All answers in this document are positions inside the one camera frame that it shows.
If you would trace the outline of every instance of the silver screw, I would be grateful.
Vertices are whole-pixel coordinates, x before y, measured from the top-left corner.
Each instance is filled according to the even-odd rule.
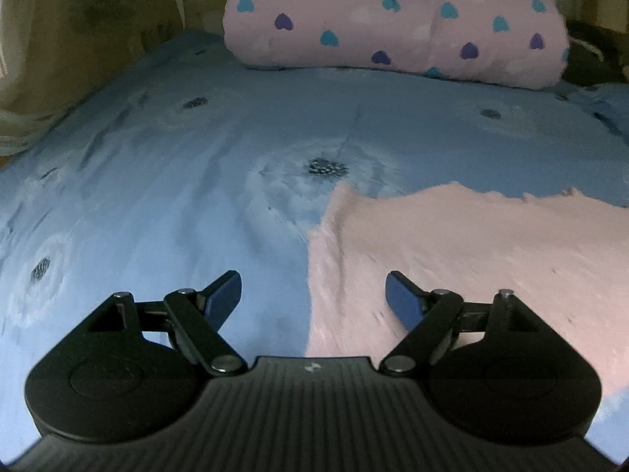
[[[395,355],[384,361],[384,367],[391,372],[410,372],[415,365],[415,361],[405,355]]]
[[[218,372],[236,372],[243,366],[242,360],[234,355],[221,355],[212,360],[212,369]]]

